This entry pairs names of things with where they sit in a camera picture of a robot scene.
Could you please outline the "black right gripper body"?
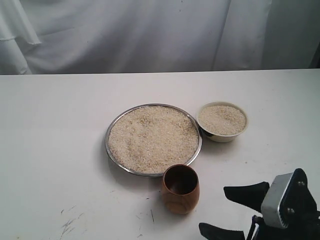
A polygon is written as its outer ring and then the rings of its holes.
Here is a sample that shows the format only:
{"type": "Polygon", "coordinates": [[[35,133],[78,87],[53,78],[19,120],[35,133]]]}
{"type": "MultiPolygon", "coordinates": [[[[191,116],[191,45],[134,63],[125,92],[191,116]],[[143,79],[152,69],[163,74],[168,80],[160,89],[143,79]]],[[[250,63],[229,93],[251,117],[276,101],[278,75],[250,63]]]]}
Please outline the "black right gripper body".
{"type": "Polygon", "coordinates": [[[285,229],[265,224],[262,217],[252,217],[247,240],[319,240],[320,212],[305,214],[285,229]]]}

